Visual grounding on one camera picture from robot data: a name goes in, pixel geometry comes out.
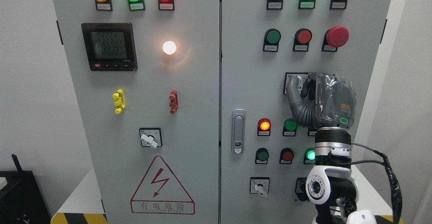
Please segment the gray robot hand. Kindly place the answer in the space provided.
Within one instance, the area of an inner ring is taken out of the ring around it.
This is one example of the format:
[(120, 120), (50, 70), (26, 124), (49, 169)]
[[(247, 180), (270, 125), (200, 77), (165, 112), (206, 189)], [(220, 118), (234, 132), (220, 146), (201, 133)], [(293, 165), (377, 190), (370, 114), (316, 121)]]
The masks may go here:
[(290, 110), (298, 126), (310, 129), (352, 127), (356, 91), (350, 81), (335, 74), (310, 72), (301, 92), (299, 85), (299, 78), (294, 76), (285, 85)]

